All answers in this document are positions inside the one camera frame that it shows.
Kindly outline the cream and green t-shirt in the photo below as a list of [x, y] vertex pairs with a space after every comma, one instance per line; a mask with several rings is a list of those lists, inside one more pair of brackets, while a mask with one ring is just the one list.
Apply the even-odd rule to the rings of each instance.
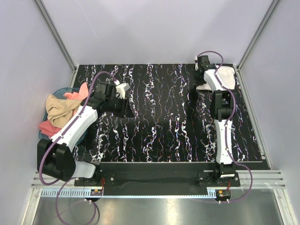
[[[218, 70], [218, 77], [225, 83], [225, 85], [229, 88], [229, 89], [235, 89], [235, 71], [233, 67], [229, 67], [229, 66], [222, 66], [219, 70]], [[203, 84], [203, 85], [199, 85], [196, 87], [196, 90], [208, 90], [211, 91], [211, 88], [208, 84]]]

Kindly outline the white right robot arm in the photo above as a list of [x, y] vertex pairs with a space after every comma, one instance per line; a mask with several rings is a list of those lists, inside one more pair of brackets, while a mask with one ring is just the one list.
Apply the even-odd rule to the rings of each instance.
[[195, 57], [194, 87], [196, 90], [212, 91], [210, 116], [217, 132], [217, 156], [212, 176], [208, 181], [223, 186], [234, 179], [235, 164], [232, 156], [232, 118], [236, 110], [236, 99], [232, 89], [218, 74], [220, 66], [212, 65], [204, 51]]

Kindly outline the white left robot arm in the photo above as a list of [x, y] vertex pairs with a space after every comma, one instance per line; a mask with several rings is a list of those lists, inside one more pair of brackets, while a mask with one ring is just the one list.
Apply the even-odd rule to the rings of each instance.
[[37, 144], [37, 171], [40, 181], [46, 185], [43, 175], [56, 181], [69, 181], [71, 178], [85, 179], [95, 186], [101, 181], [99, 166], [92, 162], [76, 161], [73, 149], [85, 131], [103, 113], [115, 117], [132, 118], [128, 83], [115, 81], [114, 84], [101, 82], [82, 102], [74, 117], [50, 139], [41, 139]]

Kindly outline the beige t-shirt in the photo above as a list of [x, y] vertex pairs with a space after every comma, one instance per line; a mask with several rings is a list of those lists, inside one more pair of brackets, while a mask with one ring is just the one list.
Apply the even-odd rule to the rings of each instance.
[[77, 111], [80, 105], [80, 100], [59, 99], [49, 94], [45, 103], [47, 119], [53, 126], [63, 128], [73, 117], [74, 111]]

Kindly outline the pink t-shirt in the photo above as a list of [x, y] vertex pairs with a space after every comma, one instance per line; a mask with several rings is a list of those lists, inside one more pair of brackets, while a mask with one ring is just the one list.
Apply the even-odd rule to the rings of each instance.
[[[87, 85], [87, 83], [83, 83], [81, 86], [80, 86], [80, 93], [73, 93], [73, 94], [71, 94], [71, 93], [66, 93], [64, 96], [67, 98], [67, 99], [77, 99], [77, 100], [80, 100], [81, 102], [88, 96], [88, 94], [89, 94], [89, 89], [88, 89], [88, 85]], [[47, 122], [49, 122], [49, 120], [48, 119], [46, 119], [45, 121], [43, 121], [43, 122], [41, 122], [40, 124], [39, 124], [39, 126], [42, 126], [43, 124], [46, 124]], [[57, 128], [58, 130], [57, 131], [55, 131], [56, 133], [58, 133], [60, 130], [61, 130], [61, 128], [58, 128], [58, 127], [55, 127], [54, 126], [54, 128]]]

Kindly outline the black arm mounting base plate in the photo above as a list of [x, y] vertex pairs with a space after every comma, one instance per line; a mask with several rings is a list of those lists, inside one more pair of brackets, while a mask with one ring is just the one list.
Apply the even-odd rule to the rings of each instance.
[[101, 179], [99, 182], [89, 182], [87, 179], [75, 181], [80, 187], [103, 187], [115, 190], [147, 190], [163, 193], [196, 193], [200, 189], [240, 187], [241, 175], [246, 171], [245, 165], [252, 172], [267, 169], [264, 161], [245, 162], [235, 165], [235, 176], [224, 185], [216, 185], [208, 181], [212, 176], [216, 163], [205, 162], [160, 162], [160, 163], [112, 163], [98, 164]]

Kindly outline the right aluminium frame post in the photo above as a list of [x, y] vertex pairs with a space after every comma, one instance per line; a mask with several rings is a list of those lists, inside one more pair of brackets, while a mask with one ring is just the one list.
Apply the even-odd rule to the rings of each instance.
[[243, 53], [239, 63], [237, 64], [237, 69], [241, 70], [244, 64], [246, 63], [248, 57], [250, 56], [251, 52], [253, 51], [256, 43], [260, 39], [261, 35], [263, 34], [264, 30], [266, 29], [268, 23], [270, 22], [272, 16], [274, 15], [276, 9], [278, 8], [281, 0], [272, 0], [268, 9], [266, 10], [261, 22], [259, 23], [253, 37], [251, 38], [245, 52]]

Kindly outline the aluminium frame post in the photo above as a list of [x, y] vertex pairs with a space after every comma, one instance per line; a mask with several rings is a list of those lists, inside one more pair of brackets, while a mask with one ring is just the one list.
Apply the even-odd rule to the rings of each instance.
[[264, 30], [266, 29], [268, 23], [270, 22], [272, 16], [274, 15], [276, 9], [278, 8], [281, 0], [272, 0], [268, 9], [266, 10], [261, 22], [259, 23], [253, 37], [251, 38], [245, 52], [243, 53], [239, 63], [237, 64], [237, 69], [241, 70], [244, 64], [246, 63], [248, 57], [250, 56], [251, 52], [253, 51], [256, 43], [260, 39], [261, 35], [263, 34]]
[[46, 23], [52, 37], [54, 38], [54, 41], [56, 42], [58, 48], [60, 49], [64, 59], [66, 60], [68, 66], [70, 67], [70, 69], [74, 72], [77, 68], [77, 66], [75, 65], [75, 63], [73, 62], [70, 54], [68, 53], [55, 25], [53, 20], [50, 17], [49, 12], [47, 11], [44, 3], [42, 0], [33, 0], [33, 2], [35, 3], [35, 5], [37, 6], [38, 11], [40, 12], [44, 22]]

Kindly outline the left aluminium frame post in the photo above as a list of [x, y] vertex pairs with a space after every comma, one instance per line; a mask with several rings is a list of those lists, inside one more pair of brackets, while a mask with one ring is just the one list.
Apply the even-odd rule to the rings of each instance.
[[68, 53], [55, 25], [53, 20], [50, 17], [49, 12], [47, 11], [44, 3], [42, 0], [33, 0], [33, 2], [35, 3], [35, 5], [37, 6], [38, 11], [40, 12], [44, 22], [46, 23], [52, 37], [54, 38], [54, 41], [56, 42], [58, 48], [60, 49], [64, 59], [66, 60], [68, 66], [70, 67], [70, 69], [74, 72], [77, 68], [77, 66], [75, 65], [75, 63], [73, 62], [70, 54]]

